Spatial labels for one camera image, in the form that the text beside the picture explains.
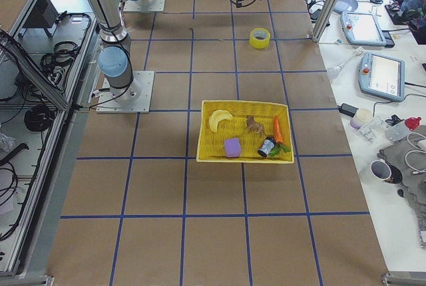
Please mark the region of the grey cloth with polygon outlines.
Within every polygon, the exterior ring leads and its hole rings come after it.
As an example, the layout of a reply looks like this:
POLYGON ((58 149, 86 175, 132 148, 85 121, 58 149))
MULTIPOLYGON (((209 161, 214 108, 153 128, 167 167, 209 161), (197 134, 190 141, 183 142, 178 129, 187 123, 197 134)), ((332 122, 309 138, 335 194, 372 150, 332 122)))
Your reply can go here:
POLYGON ((402 140, 380 149, 377 157, 396 167, 402 179, 399 189, 415 212, 419 229, 419 242, 425 248, 425 151, 417 146, 419 138, 402 140))

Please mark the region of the yellow toy banana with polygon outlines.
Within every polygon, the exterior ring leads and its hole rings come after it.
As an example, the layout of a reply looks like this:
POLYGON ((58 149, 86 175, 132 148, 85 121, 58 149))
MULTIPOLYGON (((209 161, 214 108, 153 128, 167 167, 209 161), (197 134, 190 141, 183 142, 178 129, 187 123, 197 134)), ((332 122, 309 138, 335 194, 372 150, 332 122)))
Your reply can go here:
POLYGON ((212 132, 217 132, 218 125, 221 121, 232 120, 232 119, 233 119, 233 115, 230 114, 227 110, 215 110, 208 120, 209 129, 212 132))

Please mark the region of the lavender white jar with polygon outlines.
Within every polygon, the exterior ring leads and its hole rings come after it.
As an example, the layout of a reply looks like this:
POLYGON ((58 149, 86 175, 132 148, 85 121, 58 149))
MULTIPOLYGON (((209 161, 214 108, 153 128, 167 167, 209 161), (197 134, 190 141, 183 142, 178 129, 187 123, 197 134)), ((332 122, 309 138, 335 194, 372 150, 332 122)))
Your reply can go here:
POLYGON ((351 127, 355 129, 359 129, 368 122, 370 122, 373 119, 372 111, 365 109, 365 108, 359 108, 356 110, 354 116, 352 117, 350 121, 351 127))

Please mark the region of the white mug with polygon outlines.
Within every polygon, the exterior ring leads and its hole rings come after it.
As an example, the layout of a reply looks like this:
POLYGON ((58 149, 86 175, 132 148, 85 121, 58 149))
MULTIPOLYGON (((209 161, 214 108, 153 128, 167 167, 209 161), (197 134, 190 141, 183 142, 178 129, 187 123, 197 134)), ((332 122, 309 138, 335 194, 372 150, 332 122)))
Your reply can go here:
POLYGON ((403 175, 399 168, 388 164, 384 160, 373 161, 369 169, 375 178, 383 182, 389 184, 400 184, 402 182, 403 175))

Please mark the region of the blue plate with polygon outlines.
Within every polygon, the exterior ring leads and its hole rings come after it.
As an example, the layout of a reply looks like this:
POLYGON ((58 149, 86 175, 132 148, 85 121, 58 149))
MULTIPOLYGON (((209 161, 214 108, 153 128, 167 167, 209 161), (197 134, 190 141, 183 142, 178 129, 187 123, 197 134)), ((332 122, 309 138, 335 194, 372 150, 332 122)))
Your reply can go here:
POLYGON ((342 14, 343 12, 356 11, 358 6, 357 0, 337 0, 333 11, 342 14))

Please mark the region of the lower teach pendant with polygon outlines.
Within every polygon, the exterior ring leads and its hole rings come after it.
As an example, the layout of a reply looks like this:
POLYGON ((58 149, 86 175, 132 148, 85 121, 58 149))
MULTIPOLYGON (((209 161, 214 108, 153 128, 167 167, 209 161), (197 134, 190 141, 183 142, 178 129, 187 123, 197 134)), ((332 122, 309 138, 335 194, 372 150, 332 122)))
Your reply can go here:
POLYGON ((402 102, 405 97, 405 62, 377 53, 365 53, 359 65, 358 83, 363 93, 402 102))

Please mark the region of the purple foam block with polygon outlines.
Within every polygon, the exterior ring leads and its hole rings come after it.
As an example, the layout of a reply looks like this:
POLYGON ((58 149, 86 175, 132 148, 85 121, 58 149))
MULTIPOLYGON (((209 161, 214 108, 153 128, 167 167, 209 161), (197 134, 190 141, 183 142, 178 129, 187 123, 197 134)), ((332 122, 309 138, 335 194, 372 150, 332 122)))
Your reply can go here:
POLYGON ((227 158, 239 158, 242 147, 239 138, 229 138, 224 141, 224 151, 227 158))

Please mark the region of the black monitor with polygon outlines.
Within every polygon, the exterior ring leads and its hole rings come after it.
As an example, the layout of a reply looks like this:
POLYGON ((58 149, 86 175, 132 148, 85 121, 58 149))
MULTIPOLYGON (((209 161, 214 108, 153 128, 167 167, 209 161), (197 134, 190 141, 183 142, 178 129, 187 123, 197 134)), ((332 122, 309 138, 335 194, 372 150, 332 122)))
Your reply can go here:
POLYGON ((53 37, 57 29, 59 13, 51 0, 36 0, 19 36, 23 37, 28 29, 42 29, 48 37, 53 37))

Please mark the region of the aluminium frame post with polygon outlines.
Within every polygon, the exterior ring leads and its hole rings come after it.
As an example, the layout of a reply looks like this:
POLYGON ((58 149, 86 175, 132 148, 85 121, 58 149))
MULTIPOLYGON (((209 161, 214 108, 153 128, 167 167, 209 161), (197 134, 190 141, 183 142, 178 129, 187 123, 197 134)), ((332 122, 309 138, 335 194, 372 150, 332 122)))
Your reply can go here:
POLYGON ((314 29, 312 31, 311 38, 313 42, 318 43, 320 41, 336 2, 337 0, 325 0, 316 25, 314 26, 314 29))

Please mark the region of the teach pendant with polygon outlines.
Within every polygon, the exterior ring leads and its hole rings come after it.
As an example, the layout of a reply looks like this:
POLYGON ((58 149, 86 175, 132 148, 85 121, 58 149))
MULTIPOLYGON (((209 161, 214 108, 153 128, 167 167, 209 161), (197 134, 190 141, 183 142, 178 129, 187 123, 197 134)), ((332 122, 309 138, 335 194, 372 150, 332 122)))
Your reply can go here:
POLYGON ((351 45, 384 47, 386 38, 373 13, 343 12, 340 15, 342 31, 351 45))
POLYGON ((363 93, 402 102, 405 97, 405 62, 377 53, 365 53, 359 65, 358 83, 363 93))

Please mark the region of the small dark can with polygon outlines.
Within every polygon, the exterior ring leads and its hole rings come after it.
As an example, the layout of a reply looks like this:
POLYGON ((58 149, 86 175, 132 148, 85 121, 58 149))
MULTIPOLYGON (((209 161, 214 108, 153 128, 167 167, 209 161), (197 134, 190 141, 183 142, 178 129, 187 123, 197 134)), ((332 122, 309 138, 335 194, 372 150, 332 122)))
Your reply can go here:
POLYGON ((263 144, 258 148, 258 154, 263 158, 267 158, 270 152, 275 148, 275 146, 275 139, 271 136, 266 137, 263 141, 263 144))

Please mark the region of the brown toy animal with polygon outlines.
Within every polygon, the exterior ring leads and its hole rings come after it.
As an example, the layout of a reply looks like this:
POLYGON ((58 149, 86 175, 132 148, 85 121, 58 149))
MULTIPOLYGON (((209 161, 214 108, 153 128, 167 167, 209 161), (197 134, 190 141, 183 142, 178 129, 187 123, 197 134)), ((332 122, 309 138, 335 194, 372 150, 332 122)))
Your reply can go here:
POLYGON ((248 130, 248 132, 255 132, 261 137, 266 136, 264 126, 256 122, 253 116, 246 117, 246 129, 248 130))

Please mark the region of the black power adapter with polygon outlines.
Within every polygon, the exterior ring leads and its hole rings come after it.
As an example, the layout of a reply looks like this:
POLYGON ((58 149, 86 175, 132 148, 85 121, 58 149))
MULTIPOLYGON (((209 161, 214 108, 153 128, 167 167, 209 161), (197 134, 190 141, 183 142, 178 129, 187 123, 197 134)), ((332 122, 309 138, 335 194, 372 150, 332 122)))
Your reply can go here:
POLYGON ((350 104, 342 103, 341 105, 338 106, 338 110, 341 114, 344 114, 346 116, 353 118, 359 109, 350 104))

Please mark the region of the upper teach pendant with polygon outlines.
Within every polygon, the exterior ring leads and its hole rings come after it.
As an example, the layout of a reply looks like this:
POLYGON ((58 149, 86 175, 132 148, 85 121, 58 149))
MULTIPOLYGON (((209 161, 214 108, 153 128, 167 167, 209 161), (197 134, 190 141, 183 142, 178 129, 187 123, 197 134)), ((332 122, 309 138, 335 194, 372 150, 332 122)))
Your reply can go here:
POLYGON ((342 31, 351 45, 384 47, 386 38, 373 13, 343 12, 340 15, 342 31))

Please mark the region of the yellow plastic basket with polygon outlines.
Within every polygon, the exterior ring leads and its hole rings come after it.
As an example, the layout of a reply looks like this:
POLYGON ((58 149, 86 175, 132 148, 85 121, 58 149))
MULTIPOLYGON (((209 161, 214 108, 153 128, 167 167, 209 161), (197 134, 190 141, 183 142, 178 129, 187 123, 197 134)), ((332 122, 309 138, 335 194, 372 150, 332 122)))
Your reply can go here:
POLYGON ((292 164, 294 148, 290 126, 289 108, 285 104, 258 102, 247 100, 204 100, 201 106, 201 125, 198 137, 196 160, 198 162, 235 162, 261 164, 292 164), (227 110, 233 115, 232 120, 223 120, 218 125, 218 131, 209 129, 208 120, 215 110, 227 110), (264 126, 265 137, 246 129, 246 117, 253 116, 254 120, 264 126), (273 119, 277 116, 284 143, 278 144, 271 157, 263 158, 258 154, 258 148, 266 137, 274 137, 273 119), (239 158, 227 158, 224 151, 224 141, 229 138, 239 138, 242 152, 239 158))

